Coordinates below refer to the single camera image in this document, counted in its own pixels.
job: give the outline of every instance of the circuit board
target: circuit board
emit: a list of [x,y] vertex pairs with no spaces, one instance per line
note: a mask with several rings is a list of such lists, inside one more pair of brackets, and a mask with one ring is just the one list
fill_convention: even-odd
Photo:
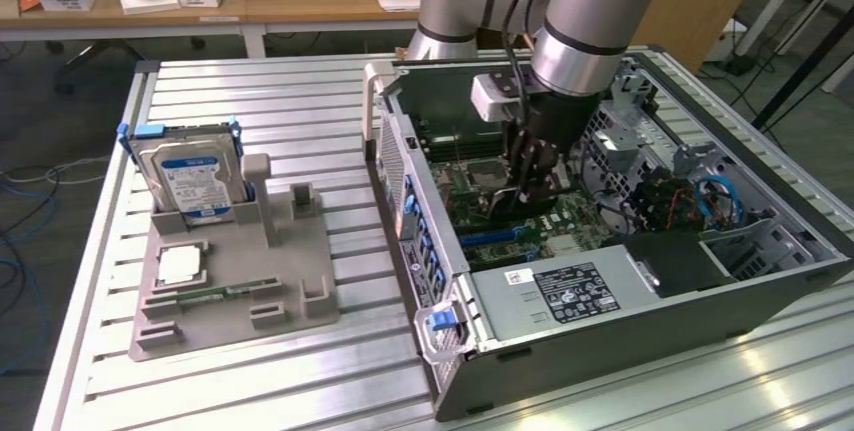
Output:
[[594,199],[581,191],[560,195],[534,218],[492,223],[492,195],[508,187],[501,158],[434,163],[432,172],[474,271],[598,249],[614,235]]

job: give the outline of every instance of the white cable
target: white cable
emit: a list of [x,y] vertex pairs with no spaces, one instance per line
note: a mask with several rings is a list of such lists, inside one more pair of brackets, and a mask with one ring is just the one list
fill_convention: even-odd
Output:
[[[6,175],[6,179],[11,183],[17,183],[17,184],[35,183],[38,181],[49,181],[49,182],[57,184],[57,180],[54,179],[54,174],[55,173],[62,173],[63,171],[66,171],[70,168],[74,168],[75,166],[83,166],[83,165],[87,165],[87,164],[93,164],[93,163],[98,163],[98,162],[107,162],[107,161],[110,161],[110,156],[102,156],[99,158],[83,158],[83,159],[79,159],[78,161],[73,161],[71,163],[61,164],[59,166],[57,166],[54,168],[55,170],[50,170],[49,172],[45,173],[45,175],[38,176],[35,178],[15,179],[7,174]],[[79,179],[79,180],[75,180],[75,181],[66,181],[65,179],[61,179],[59,184],[61,185],[73,186],[75,184],[94,183],[95,181],[101,181],[102,179],[105,179],[105,176],[106,175],[95,176],[94,178]]]

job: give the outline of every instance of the black pole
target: black pole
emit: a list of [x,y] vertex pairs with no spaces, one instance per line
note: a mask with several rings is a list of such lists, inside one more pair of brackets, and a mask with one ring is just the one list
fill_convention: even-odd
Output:
[[777,91],[777,94],[772,98],[772,101],[769,101],[769,104],[760,112],[757,119],[753,120],[752,124],[754,128],[761,129],[762,126],[765,126],[765,123],[769,122],[769,120],[774,116],[774,113],[777,113],[780,107],[789,99],[789,96],[792,96],[793,93],[798,90],[798,86],[801,86],[801,83],[804,83],[804,80],[808,78],[818,64],[822,62],[822,59],[825,59],[825,56],[828,56],[828,53],[840,43],[853,26],[854,6],[852,6],[849,12],[845,13],[845,16],[842,16],[842,19],[840,19],[840,22],[828,33],[828,36],[825,36],[825,39],[822,39],[822,42],[818,43],[818,46],[816,46],[816,49],[804,60],[804,63],[801,63],[801,66],[798,66],[798,69],[796,69],[796,72],[789,78],[789,81],[786,81],[786,84],[784,84],[784,86],[780,88],[780,91]]

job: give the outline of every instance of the power supply label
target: power supply label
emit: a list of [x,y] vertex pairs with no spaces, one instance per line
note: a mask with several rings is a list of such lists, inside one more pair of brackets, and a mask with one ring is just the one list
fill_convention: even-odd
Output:
[[620,309],[593,263],[534,275],[552,315],[561,324]]

